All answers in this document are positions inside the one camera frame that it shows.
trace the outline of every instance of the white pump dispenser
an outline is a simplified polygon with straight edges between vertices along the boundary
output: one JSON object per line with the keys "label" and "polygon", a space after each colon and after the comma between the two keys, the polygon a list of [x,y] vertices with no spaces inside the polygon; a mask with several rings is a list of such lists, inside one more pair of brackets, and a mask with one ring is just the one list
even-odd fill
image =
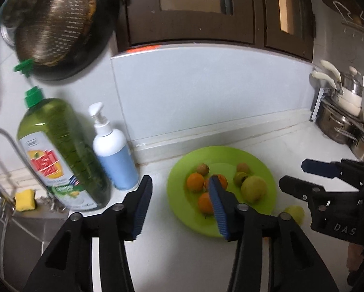
{"label": "white pump dispenser", "polygon": [[101,102],[89,106],[97,133],[93,149],[114,186],[120,190],[129,190],[138,184],[139,174],[124,133],[113,129],[109,120],[101,115],[103,107]]}

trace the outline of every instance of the american flag on label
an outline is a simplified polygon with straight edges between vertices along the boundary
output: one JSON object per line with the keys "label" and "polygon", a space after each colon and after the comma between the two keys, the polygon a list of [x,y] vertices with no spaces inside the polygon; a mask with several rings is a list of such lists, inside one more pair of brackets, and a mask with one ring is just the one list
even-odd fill
{"label": "american flag on label", "polygon": [[79,180],[76,178],[75,175],[73,175],[71,178],[70,178],[70,182],[69,184],[73,185],[73,186],[77,186],[79,184]]}

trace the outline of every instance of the faucet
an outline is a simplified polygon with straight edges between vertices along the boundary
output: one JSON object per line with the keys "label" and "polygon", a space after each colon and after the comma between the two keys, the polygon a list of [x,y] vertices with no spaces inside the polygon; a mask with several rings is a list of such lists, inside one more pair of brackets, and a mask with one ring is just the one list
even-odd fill
{"label": "faucet", "polygon": [[[33,170],[33,168],[31,167],[31,165],[28,162],[28,159],[24,156],[23,152],[19,149],[19,147],[17,146],[17,144],[15,143],[13,138],[10,136],[10,134],[2,128],[0,128],[0,134],[9,141],[9,143],[12,145],[17,156],[21,159],[23,164],[29,169],[29,171],[31,172],[33,177],[36,179],[36,181],[46,190],[47,195],[49,197],[49,199],[47,199],[47,200],[50,203],[51,210],[55,210],[55,209],[61,210],[62,207],[61,207],[60,203],[57,201],[55,195],[50,190],[48,190],[47,186],[40,179],[40,177],[37,175],[37,173]],[[8,195],[8,193],[5,191],[5,189],[2,187],[2,185],[0,185],[0,215],[2,215],[3,209],[6,204],[10,205],[11,209],[14,210],[15,203],[14,203],[13,199]]]}

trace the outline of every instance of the stainless steel sink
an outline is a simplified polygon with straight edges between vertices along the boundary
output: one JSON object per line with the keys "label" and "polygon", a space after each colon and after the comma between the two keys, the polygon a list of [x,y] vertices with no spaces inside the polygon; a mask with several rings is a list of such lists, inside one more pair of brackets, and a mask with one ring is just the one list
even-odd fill
{"label": "stainless steel sink", "polygon": [[13,291],[21,291],[37,260],[68,217],[50,211],[38,202],[37,208],[15,212],[6,208],[0,216],[0,277]]}

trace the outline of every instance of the plate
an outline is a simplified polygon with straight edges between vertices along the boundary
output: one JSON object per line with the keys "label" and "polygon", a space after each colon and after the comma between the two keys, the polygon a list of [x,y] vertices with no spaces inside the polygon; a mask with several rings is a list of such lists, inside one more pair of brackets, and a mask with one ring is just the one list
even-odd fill
{"label": "plate", "polygon": [[268,186],[264,199],[251,205],[262,214],[271,214],[277,198],[277,186],[269,169],[255,156],[236,148],[226,146],[204,147],[182,157],[171,169],[167,180],[168,202],[174,214],[188,227],[203,235],[222,237],[214,216],[205,216],[198,210],[200,193],[186,189],[187,177],[195,172],[197,165],[204,163],[210,168],[209,174],[221,173],[228,180],[227,191],[233,192],[239,202],[245,202],[240,188],[233,183],[237,164],[245,162],[251,173],[262,177]]}

